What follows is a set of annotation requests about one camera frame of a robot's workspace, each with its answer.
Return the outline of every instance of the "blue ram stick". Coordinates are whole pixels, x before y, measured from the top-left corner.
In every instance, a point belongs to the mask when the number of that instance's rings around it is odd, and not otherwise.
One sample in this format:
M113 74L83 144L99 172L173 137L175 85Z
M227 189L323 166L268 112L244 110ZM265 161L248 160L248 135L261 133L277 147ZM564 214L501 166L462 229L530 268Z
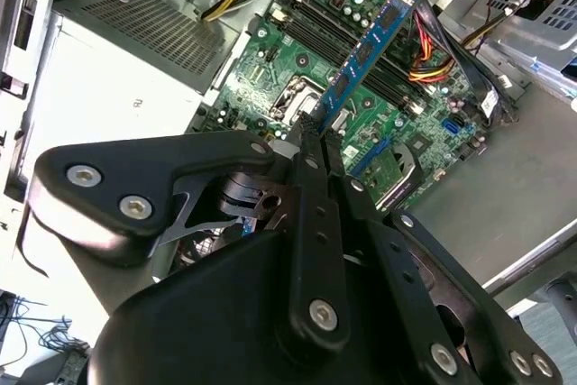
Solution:
M318 110L315 110L315 115L319 114L322 119L319 133L324 134L331 128L349 97L395 39L418 1L387 0L323 94Z

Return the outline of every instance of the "chip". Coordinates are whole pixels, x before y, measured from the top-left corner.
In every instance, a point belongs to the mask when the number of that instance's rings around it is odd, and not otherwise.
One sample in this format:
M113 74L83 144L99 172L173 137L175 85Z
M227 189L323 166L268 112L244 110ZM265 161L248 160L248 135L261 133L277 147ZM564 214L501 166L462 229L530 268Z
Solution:
M334 9L340 10L344 5L344 0L331 0L331 6Z
M343 95L350 82L351 80L349 79L349 76L346 74L341 74L341 76L336 80L336 83L334 84L334 92L336 93L337 97L340 98Z
M421 133L415 133L407 142L408 148L418 157L425 153L427 149L433 144Z
M397 20L399 15L400 11L395 5L388 5L382 17L379 19L380 27L383 29L388 29L395 22L395 20Z
M361 47L359 47L355 57L360 67L367 61L371 55L372 49L373 45L369 41L364 42Z

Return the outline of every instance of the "motherboard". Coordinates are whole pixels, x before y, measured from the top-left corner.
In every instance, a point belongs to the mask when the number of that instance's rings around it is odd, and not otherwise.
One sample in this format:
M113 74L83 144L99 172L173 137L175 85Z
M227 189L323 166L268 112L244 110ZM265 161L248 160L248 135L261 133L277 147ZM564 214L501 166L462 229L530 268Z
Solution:
M189 130L242 129L268 141L286 139L300 114L315 109L386 1L273 0L214 105L201 107ZM345 168L383 211L415 203L453 164L486 149L458 68L437 86L408 80L419 49L408 20L331 121L343 137Z

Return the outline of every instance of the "silver bolt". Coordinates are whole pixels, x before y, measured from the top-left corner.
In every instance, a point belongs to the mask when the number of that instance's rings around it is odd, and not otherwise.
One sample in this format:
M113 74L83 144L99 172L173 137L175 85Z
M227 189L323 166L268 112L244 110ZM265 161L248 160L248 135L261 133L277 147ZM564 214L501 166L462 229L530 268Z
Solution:
M359 192L364 191L364 186L357 179L351 179L351 185Z
M260 146L258 143L252 142L251 147L255 151L257 151L258 153L267 153L267 151L262 146Z
M450 376L457 374L457 361L442 344L433 344L431 346L431 355L442 371Z
M531 367L529 366L529 363L525 360L525 358L523 358L520 355L519 352L511 351L509 353L509 356L511 357L511 361L515 364L515 367L517 367L517 369L521 371L521 373L523 373L526 376L531 376Z
M120 210L129 218L145 220L152 215L152 204L144 197L127 196L120 201Z
M308 314L313 322L324 331L334 331L338 318L333 306L322 299L315 299L308 307Z
M549 367L549 364L547 364L547 361L545 361L539 355L534 353L533 354L533 362L537 366L537 369L539 369L547 378L553 378L553 370L551 370L551 367Z
M400 218L400 221L402 221L403 225L405 225L406 227L414 227L415 226L415 223L413 223L413 220L411 220L410 217L407 215L402 215Z
M305 162L313 169L318 169L318 164L316 164L316 161L311 157L306 157Z
M102 175L98 170L85 165L71 167L66 176L74 185L85 188L95 187L102 181Z

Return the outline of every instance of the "blue sata port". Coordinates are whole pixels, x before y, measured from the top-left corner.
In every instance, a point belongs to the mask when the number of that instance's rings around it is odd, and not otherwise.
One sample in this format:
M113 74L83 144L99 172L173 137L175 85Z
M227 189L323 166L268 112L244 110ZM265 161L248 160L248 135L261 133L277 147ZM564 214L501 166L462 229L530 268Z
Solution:
M441 125L445 130L447 130L449 133L453 135L457 135L461 131L461 127L451 119L444 119L441 122Z

